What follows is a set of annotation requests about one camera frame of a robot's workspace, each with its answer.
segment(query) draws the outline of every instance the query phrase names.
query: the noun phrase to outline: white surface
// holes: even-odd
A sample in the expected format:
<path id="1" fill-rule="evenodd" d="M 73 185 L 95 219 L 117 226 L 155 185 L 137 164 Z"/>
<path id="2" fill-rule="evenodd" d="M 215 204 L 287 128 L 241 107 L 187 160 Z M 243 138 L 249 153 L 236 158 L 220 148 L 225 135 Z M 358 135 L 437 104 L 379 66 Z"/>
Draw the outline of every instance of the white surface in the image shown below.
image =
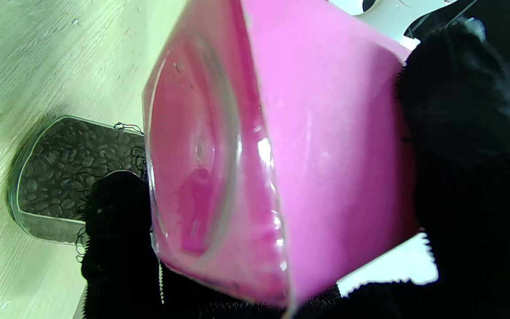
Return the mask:
<path id="1" fill-rule="evenodd" d="M 426 234 L 420 233 L 338 281 L 340 292 L 347 295 L 364 283 L 408 281 L 426 284 L 438 279 L 433 257 L 426 246 Z"/>
<path id="2" fill-rule="evenodd" d="M 376 0 L 363 12 L 363 0 L 330 0 L 345 12 L 400 42 L 409 25 L 417 18 L 455 2 L 445 0 Z"/>
<path id="3" fill-rule="evenodd" d="M 413 39 L 407 36 L 402 36 L 401 38 L 401 45 L 411 51 L 414 50 L 420 43 L 421 41 L 418 40 L 417 38 Z"/>

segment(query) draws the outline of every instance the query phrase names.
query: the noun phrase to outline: wooden table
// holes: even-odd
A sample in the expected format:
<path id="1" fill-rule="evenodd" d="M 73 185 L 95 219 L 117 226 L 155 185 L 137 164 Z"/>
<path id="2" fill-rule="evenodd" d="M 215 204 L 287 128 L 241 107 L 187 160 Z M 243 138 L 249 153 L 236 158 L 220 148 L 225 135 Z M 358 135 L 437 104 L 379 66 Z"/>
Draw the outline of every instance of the wooden table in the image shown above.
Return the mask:
<path id="1" fill-rule="evenodd" d="M 142 123 L 141 93 L 185 0 L 0 0 L 0 318 L 70 319 L 73 246 L 31 238 L 7 191 L 22 141 L 58 115 Z"/>

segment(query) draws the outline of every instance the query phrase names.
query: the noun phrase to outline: clear plastic container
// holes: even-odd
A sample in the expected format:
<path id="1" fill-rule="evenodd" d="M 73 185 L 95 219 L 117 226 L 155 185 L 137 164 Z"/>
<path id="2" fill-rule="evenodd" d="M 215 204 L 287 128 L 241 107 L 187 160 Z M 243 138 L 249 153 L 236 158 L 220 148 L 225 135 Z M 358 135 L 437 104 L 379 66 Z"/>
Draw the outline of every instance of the clear plastic container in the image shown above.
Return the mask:
<path id="1" fill-rule="evenodd" d="M 8 193 L 14 220 L 35 238 L 84 240 L 81 214 L 91 186 L 117 170 L 145 176 L 144 138 L 138 131 L 61 117 L 17 158 Z"/>

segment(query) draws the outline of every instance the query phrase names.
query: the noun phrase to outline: coffee beans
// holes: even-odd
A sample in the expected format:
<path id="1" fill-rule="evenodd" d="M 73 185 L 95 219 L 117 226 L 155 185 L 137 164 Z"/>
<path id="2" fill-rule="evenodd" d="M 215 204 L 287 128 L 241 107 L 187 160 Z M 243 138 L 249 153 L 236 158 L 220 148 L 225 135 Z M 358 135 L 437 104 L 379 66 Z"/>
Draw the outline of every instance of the coffee beans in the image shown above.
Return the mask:
<path id="1" fill-rule="evenodd" d="M 21 219 L 24 228 L 35 237 L 73 242 L 81 224 L 72 221 L 71 228 L 62 224 L 67 222 L 64 219 L 83 219 L 81 207 L 90 188 L 112 171 L 139 174 L 131 155 L 133 146 L 144 147 L 144 137 L 72 117 L 54 123 L 23 166 L 18 204 L 22 212 L 31 214 Z M 39 222 L 37 215 L 62 220 L 56 220 L 59 224 L 53 224 L 52 218 Z"/>

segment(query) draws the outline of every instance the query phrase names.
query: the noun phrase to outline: black thread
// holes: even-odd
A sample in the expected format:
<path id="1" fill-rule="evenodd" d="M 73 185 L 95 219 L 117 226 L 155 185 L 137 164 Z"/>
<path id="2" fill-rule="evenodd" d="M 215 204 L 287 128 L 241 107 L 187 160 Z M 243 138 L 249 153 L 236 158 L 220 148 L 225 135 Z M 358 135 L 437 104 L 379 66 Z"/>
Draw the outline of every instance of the black thread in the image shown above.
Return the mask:
<path id="1" fill-rule="evenodd" d="M 142 154 L 145 153 L 145 149 L 143 147 L 132 147 L 131 148 L 131 156 L 135 158 L 135 168 L 139 171 L 140 178 L 142 180 L 147 179 L 147 158 L 144 155 L 137 154 L 134 151 L 136 149 L 142 150 Z"/>
<path id="2" fill-rule="evenodd" d="M 125 131 L 125 129 L 133 129 L 133 131 L 136 131 L 137 133 L 141 134 L 141 135 L 145 135 L 145 133 L 143 133 L 143 131 L 141 131 L 141 128 L 139 127 L 139 125 L 135 125 L 135 124 L 125 124 L 125 123 L 121 123 L 121 122 L 117 122 L 114 126 L 113 126 L 114 129 L 117 129 L 118 131 Z"/>
<path id="3" fill-rule="evenodd" d="M 85 235 L 85 226 L 78 230 L 76 241 L 74 243 L 76 246 L 76 261 L 79 263 L 81 263 L 81 260 L 84 258 L 85 252 L 80 252 L 78 250 L 78 243 L 81 242 L 82 248 L 85 248 L 84 235 Z"/>
<path id="4" fill-rule="evenodd" d="M 72 177 L 76 177 L 77 174 L 88 174 L 90 176 L 93 176 L 95 178 L 103 178 L 103 176 L 99 176 L 99 175 L 93 175 L 92 173 L 90 172 L 86 172 L 86 171 L 77 171 L 77 172 L 73 172 L 72 173 Z"/>

